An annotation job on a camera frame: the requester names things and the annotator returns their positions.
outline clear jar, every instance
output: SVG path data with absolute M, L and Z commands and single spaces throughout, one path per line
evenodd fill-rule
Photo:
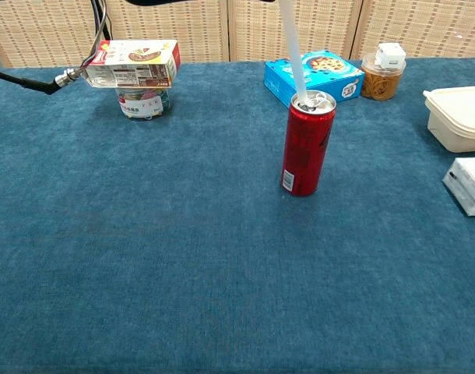
M 167 90 L 159 88 L 117 88 L 118 103 L 131 119 L 151 120 L 170 108 Z
M 375 56 L 375 53 L 369 53 L 362 60 L 361 70 L 365 74 L 361 96 L 388 100 L 395 96 L 406 63 L 403 63 L 401 69 L 382 69 L 375 64 Z

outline barcode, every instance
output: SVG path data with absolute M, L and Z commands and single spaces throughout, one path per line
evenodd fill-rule
M 292 175 L 288 170 L 284 169 L 283 187 L 291 192 L 293 191 L 293 182 L 294 182 L 294 175 Z

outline blue box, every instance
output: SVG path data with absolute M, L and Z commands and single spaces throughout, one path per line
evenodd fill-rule
M 309 52 L 301 56 L 307 90 L 324 91 L 337 102 L 361 94 L 364 72 L 329 51 Z M 266 62 L 263 80 L 266 87 L 287 107 L 296 93 L 289 60 Z

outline white box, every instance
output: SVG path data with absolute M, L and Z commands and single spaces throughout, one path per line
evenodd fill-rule
M 176 40 L 101 41 L 86 68 L 98 88 L 169 88 L 181 66 Z
M 401 69 L 406 60 L 406 52 L 398 43 L 380 43 L 376 51 L 375 63 L 383 69 Z
M 475 86 L 424 91 L 427 128 L 451 152 L 475 151 Z
M 468 216 L 475 216 L 475 157 L 456 158 L 443 182 Z

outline plastic container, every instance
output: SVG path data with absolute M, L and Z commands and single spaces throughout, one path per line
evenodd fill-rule
M 475 151 L 475 86 L 424 91 L 427 128 L 451 152 Z
M 375 53 L 369 53 L 362 60 L 361 70 L 365 72 L 361 96 L 375 100 L 388 100 L 395 96 L 406 62 L 401 69 L 382 69 L 375 64 Z
M 170 108 L 166 90 L 157 88 L 117 88 L 123 114 L 132 119 L 151 120 Z

